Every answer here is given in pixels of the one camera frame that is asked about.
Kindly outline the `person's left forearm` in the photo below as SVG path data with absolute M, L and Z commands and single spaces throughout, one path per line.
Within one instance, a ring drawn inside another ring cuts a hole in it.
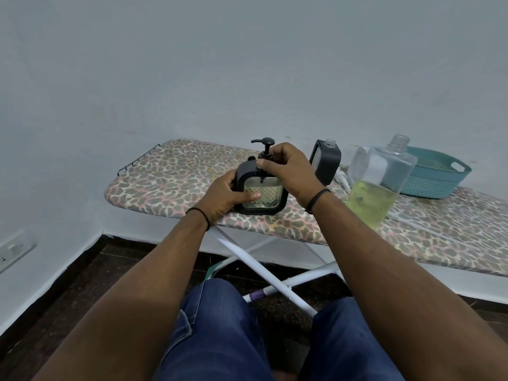
M 189 211 L 91 307 L 33 381 L 150 381 L 207 228 L 201 212 Z

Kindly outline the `person's right forearm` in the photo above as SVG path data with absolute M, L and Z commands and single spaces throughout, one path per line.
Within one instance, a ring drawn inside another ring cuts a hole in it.
M 460 296 L 322 190 L 311 211 L 373 335 L 407 381 L 508 381 L 508 344 Z

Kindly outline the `black framed dispenser without pump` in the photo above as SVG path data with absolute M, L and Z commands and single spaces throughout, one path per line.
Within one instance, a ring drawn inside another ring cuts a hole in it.
M 309 162 L 322 185 L 332 183 L 341 162 L 341 150 L 333 139 L 317 140 Z

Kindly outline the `person's left hand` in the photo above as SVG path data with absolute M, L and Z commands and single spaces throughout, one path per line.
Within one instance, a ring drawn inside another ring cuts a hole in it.
M 193 206 L 204 214 L 208 227 L 215 225 L 234 205 L 240 204 L 240 192 L 232 190 L 236 181 L 236 170 L 231 170 L 209 186 L 205 195 Z

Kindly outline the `white ironing board legs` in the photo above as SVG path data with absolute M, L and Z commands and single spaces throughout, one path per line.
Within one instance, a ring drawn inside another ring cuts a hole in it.
M 325 262 L 323 265 L 317 268 L 305 271 L 304 273 L 281 281 L 276 277 L 276 275 L 270 272 L 251 255 L 253 252 L 260 250 L 262 247 L 273 243 L 275 241 L 275 237 L 270 237 L 269 239 L 256 244 L 254 247 L 245 250 L 224 231 L 219 229 L 218 226 L 212 227 L 209 233 L 233 255 L 209 267 L 205 275 L 205 280 L 212 279 L 214 275 L 217 274 L 221 269 L 224 269 L 226 266 L 232 264 L 233 262 L 241 261 L 269 284 L 268 287 L 245 295 L 243 298 L 247 303 L 266 298 L 272 294 L 281 293 L 290 302 L 295 304 L 296 307 L 300 308 L 303 312 L 312 318 L 315 316 L 315 314 L 317 314 L 317 311 L 299 295 L 297 295 L 293 291 L 293 287 L 319 279 L 329 274 L 334 274 L 344 280 L 344 276 L 342 275 L 337 262 L 333 261 Z

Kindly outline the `white wall socket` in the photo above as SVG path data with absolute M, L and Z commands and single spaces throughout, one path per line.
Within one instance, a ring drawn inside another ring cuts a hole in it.
M 36 246 L 35 234 L 27 230 L 20 230 L 0 243 L 0 274 L 31 252 Z

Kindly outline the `person's right hand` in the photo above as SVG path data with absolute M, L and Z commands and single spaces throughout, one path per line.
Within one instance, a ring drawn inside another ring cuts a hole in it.
M 283 187 L 293 195 L 298 204 L 308 208 L 312 199 L 325 186 L 315 176 L 314 170 L 307 159 L 297 147 L 290 143 L 280 143 L 270 148 L 273 159 L 280 158 L 281 171 L 266 171 L 280 179 Z

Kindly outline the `clear bottle with yellow liquid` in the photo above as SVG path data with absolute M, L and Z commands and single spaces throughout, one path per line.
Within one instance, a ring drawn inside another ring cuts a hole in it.
M 372 230 L 387 216 L 413 171 L 410 137 L 396 134 L 386 146 L 358 147 L 347 168 L 351 191 L 346 206 Z

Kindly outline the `black framed glass soap dispenser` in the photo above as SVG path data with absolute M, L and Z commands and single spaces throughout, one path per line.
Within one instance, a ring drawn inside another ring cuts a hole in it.
M 243 215 L 275 215 L 285 208 L 289 194 L 280 179 L 257 166 L 253 155 L 236 169 L 233 191 L 260 194 L 253 202 L 234 205 L 234 212 Z

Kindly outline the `teal plastic basket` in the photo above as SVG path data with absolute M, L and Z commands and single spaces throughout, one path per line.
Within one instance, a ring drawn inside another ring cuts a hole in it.
M 446 153 L 411 146 L 407 151 L 418 159 L 401 190 L 407 196 L 447 198 L 472 171 L 466 163 Z

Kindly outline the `leopard print ironing board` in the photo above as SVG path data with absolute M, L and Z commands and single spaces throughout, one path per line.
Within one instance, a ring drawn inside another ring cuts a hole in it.
M 105 190 L 112 205 L 182 218 L 223 173 L 258 151 L 199 140 L 156 146 Z M 465 187 L 445 199 L 399 196 L 378 234 L 417 262 L 508 277 L 508 202 Z M 271 216 L 230 212 L 217 225 L 327 246 L 315 218 L 293 196 Z

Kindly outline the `person's blue jeans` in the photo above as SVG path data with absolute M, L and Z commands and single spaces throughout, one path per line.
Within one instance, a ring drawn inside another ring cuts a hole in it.
M 276 381 L 257 317 L 223 279 L 194 287 L 181 303 L 154 381 Z M 298 381 L 405 381 L 353 297 L 315 316 Z

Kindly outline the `black pump head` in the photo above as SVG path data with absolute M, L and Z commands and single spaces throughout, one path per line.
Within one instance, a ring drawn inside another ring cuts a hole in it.
M 274 139 L 270 137 L 264 137 L 262 139 L 251 140 L 251 143 L 261 143 L 264 146 L 264 150 L 257 156 L 258 160 L 274 160 L 273 155 L 270 153 L 270 148 L 275 145 Z

